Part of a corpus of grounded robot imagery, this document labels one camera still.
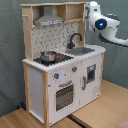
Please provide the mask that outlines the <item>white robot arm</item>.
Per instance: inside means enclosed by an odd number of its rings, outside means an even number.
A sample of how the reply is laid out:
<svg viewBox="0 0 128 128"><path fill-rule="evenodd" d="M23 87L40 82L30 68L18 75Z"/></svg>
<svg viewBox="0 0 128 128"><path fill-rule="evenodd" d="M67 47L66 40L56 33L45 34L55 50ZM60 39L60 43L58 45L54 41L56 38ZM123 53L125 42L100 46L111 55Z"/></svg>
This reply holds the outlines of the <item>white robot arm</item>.
<svg viewBox="0 0 128 128"><path fill-rule="evenodd" d="M91 1L89 5L89 24L92 30L100 30L100 36L117 45L128 46L128 39L118 39L116 33L120 19L114 14L101 14L100 5Z"/></svg>

